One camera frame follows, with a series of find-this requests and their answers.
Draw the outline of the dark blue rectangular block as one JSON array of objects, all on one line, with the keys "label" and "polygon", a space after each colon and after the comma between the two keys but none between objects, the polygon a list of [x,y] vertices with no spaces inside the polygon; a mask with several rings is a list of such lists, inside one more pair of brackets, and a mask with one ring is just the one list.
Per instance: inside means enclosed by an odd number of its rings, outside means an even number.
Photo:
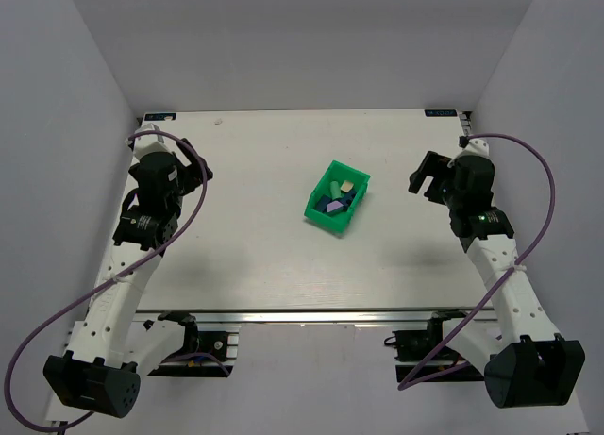
[{"label": "dark blue rectangular block", "polygon": [[354,191],[350,191],[347,192],[346,194],[344,194],[340,199],[339,202],[343,205],[343,211],[348,211],[348,209],[351,207],[351,204],[353,203],[355,197],[356,197],[356,192]]}]

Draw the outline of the green plastic bin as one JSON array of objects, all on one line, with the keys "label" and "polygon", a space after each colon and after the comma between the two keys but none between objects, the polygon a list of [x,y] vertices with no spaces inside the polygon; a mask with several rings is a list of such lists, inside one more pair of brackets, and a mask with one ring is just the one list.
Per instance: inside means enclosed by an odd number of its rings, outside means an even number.
[{"label": "green plastic bin", "polygon": [[304,216],[334,234],[343,234],[365,196],[370,176],[333,160],[310,194]]}]

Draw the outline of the green cylinder block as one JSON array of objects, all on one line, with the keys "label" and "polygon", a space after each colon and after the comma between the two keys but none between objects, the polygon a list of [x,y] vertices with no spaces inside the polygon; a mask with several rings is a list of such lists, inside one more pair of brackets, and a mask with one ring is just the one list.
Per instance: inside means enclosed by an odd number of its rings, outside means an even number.
[{"label": "green cylinder block", "polygon": [[341,186],[338,181],[331,181],[329,184],[329,190],[332,199],[339,199],[342,197]]}]

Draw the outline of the purple house-shaped block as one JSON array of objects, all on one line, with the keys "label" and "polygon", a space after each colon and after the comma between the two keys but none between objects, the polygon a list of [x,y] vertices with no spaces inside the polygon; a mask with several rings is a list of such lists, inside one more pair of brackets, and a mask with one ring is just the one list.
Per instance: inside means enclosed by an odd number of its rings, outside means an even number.
[{"label": "purple house-shaped block", "polygon": [[340,200],[332,200],[327,203],[325,213],[328,215],[335,215],[344,211],[345,205]]}]

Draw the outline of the dark blue bridge block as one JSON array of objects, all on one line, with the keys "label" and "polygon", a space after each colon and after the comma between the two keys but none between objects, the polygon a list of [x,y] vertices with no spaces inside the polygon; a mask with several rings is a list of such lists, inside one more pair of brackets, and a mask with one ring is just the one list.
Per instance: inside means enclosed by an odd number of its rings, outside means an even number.
[{"label": "dark blue bridge block", "polygon": [[327,211],[327,205],[332,202],[329,196],[322,195],[314,206],[314,209],[318,212],[325,213]]}]

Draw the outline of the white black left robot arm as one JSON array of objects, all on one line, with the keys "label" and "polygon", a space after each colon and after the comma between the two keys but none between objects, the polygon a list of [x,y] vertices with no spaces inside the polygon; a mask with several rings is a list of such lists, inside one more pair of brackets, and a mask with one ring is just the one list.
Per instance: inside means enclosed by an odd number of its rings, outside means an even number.
[{"label": "white black left robot arm", "polygon": [[122,203],[101,282],[65,353],[49,357],[42,371],[64,406],[116,418],[130,413],[143,378],[164,360],[199,347],[196,320],[185,311],[164,312],[146,322],[133,342],[126,338],[143,291],[180,228],[184,196],[212,178],[187,140],[177,146],[188,165],[159,135],[141,136],[130,146],[136,161],[128,172],[136,186]]}]

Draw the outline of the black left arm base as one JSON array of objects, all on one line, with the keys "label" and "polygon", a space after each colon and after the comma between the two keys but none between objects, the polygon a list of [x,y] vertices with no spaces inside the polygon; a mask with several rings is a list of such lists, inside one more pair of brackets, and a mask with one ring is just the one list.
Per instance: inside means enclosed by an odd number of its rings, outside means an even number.
[{"label": "black left arm base", "polygon": [[195,317],[185,311],[165,311],[155,321],[146,320],[149,331],[156,322],[173,322],[184,327],[183,346],[149,375],[161,377],[222,377],[232,372],[237,358],[239,334],[221,328],[199,328]]}]

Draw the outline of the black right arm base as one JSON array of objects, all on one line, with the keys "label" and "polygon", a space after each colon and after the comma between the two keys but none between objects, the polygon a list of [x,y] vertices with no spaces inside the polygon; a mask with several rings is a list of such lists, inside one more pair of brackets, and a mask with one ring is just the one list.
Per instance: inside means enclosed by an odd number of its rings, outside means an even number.
[{"label": "black right arm base", "polygon": [[[414,365],[442,340],[444,321],[457,321],[465,315],[466,313],[460,310],[436,311],[428,319],[425,328],[393,331],[392,335],[383,341],[383,345],[395,350],[396,381],[400,383]],[[418,372],[414,379],[440,373],[465,363],[465,358],[461,354],[446,346]]]}]

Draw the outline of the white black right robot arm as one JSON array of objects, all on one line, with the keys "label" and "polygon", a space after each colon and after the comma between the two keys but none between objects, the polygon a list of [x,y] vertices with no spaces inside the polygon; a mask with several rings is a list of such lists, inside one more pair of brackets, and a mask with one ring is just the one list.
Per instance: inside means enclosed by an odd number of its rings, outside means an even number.
[{"label": "white black right robot arm", "polygon": [[423,366],[450,347],[482,374],[487,394],[497,407],[565,405],[585,353],[578,341],[563,337],[532,289],[512,225],[493,203],[493,163],[477,154],[450,159],[428,152],[410,176],[410,192],[419,192],[427,177],[432,181],[425,196],[448,208],[451,229],[487,291],[480,302],[493,306],[501,337],[491,337],[474,323],[479,308],[462,318],[440,320],[442,339],[399,387],[418,383],[417,373]]}]

